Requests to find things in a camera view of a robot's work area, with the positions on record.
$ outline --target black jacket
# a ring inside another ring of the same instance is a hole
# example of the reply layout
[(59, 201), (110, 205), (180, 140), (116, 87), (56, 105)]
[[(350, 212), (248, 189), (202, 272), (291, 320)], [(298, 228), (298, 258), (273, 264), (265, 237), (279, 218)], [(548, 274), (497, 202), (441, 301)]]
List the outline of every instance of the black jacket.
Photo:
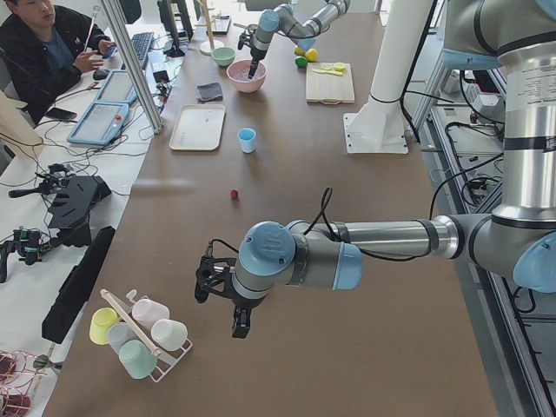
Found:
[[(71, 55), (77, 57), (85, 49), (84, 43), (89, 34), (91, 19), (62, 6), (55, 6), (55, 9), (54, 27), (68, 45)], [(96, 50), (98, 43), (103, 39), (109, 38), (95, 25), (88, 46)], [(41, 120), (57, 96), (81, 79), (81, 71), (73, 65), (52, 73), (48, 65), (46, 46), (17, 15), (12, 14), (0, 26), (0, 47), (9, 58), (5, 57), (4, 61), (17, 94), (29, 104), (27, 109), (35, 122)], [(25, 70), (18, 68), (10, 60)]]

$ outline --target robotic arm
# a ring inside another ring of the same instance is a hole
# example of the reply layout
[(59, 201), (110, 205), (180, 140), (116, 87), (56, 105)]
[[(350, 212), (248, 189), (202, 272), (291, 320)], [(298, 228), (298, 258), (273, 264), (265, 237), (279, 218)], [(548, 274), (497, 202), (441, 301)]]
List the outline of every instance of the robotic arm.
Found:
[[(403, 13), (403, 3), (412, 1), (396, 0), (393, 13)], [(278, 18), (274, 30), (261, 25), (251, 44), (255, 62), (266, 54), (274, 31), (293, 30), (286, 21)], [(354, 288), (362, 276), (363, 254), (389, 261), (462, 257), (523, 288), (556, 292), (555, 21), (556, 0), (448, 2), (445, 64), (458, 70), (503, 64), (508, 71), (504, 188), (502, 203), (491, 215), (313, 227), (259, 223), (243, 239), (239, 262), (213, 258), (209, 244), (196, 272), (196, 299), (204, 302), (209, 293), (232, 299), (233, 336), (245, 337), (251, 309), (274, 284)], [(221, 283), (224, 289), (216, 290)]]
[(255, 30), (241, 34), (238, 49), (243, 45), (251, 48), (251, 67), (248, 77), (253, 78), (259, 61), (267, 55), (270, 41), (275, 32), (289, 37), (302, 50), (308, 50), (315, 42), (315, 37), (327, 30), (330, 24), (344, 15), (351, 0), (327, 0), (327, 5), (313, 15), (304, 24), (294, 18), (294, 11), (288, 4), (281, 4), (274, 10), (264, 10)]

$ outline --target man's hand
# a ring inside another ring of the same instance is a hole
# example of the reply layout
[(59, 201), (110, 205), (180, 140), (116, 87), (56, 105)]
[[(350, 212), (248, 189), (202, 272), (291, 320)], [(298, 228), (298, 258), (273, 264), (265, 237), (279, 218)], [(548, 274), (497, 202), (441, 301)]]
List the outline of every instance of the man's hand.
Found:
[(98, 43), (98, 51), (101, 53), (101, 55), (104, 55), (108, 48), (114, 45), (116, 45), (116, 42), (103, 39), (101, 42)]
[(93, 55), (97, 54), (97, 50), (92, 50), (91, 52), (82, 52), (73, 62), (73, 66), (77, 67), (82, 74), (84, 74), (85, 72), (97, 70), (103, 66), (102, 59), (91, 59)]

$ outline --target pink bowl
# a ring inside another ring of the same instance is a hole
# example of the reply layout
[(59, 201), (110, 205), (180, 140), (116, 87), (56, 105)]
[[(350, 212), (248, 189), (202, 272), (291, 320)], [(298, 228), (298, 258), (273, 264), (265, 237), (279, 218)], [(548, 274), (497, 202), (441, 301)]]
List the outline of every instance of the pink bowl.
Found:
[(234, 87), (242, 93), (252, 93), (253, 91), (257, 91), (264, 84), (264, 79), (267, 76), (267, 67), (264, 66), (264, 63), (259, 63), (259, 67), (257, 68), (255, 75), (249, 80), (248, 74), (250, 65), (251, 60), (246, 59), (232, 63), (226, 69), (229, 81), (231, 81)]

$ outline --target man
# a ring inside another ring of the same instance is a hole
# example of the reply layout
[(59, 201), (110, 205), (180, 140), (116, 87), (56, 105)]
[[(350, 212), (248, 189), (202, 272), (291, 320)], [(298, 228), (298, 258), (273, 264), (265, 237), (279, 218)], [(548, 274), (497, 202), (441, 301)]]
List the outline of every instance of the man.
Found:
[[(96, 54), (114, 45), (90, 17), (55, 6), (52, 0), (5, 0), (11, 15), (0, 26), (0, 47), (17, 94), (38, 122), (56, 97), (81, 74), (103, 66)], [(91, 52), (85, 52), (89, 46)]]

